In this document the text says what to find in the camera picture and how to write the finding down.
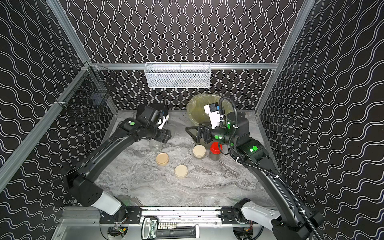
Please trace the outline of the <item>tan jar lid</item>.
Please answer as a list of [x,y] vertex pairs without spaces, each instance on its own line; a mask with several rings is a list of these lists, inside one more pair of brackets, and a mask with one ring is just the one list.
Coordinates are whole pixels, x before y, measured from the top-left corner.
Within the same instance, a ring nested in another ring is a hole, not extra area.
[[170,162],[170,157],[167,153],[159,153],[156,156],[156,163],[159,166],[166,166]]

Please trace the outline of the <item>cream jar lid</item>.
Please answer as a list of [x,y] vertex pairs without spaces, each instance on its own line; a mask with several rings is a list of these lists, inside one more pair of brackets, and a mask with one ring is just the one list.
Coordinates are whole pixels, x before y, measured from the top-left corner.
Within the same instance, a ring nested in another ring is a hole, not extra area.
[[185,165],[178,165],[175,167],[174,174],[177,178],[185,178],[188,175],[188,168]]

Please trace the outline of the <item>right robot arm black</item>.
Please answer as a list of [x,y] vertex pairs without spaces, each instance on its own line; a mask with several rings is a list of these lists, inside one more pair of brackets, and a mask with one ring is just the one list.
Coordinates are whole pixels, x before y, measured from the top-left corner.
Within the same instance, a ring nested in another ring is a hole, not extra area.
[[250,136],[249,127],[244,113],[229,113],[225,126],[213,128],[204,123],[185,130],[197,144],[203,141],[226,145],[231,158],[258,179],[277,207],[274,211],[243,199],[236,207],[236,221],[255,222],[270,230],[277,240],[306,240],[311,235],[321,240],[318,228],[323,216],[299,200],[275,168],[268,150]]

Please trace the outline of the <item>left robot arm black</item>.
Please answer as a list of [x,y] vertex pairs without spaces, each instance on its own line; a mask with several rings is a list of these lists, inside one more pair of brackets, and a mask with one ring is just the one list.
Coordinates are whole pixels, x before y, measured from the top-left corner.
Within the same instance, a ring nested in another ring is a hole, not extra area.
[[135,118],[121,121],[115,132],[88,157],[63,175],[64,186],[84,207],[94,207],[120,223],[127,218],[126,205],[95,184],[103,170],[126,148],[141,140],[165,144],[171,138],[164,128],[169,119],[168,105],[139,106]]

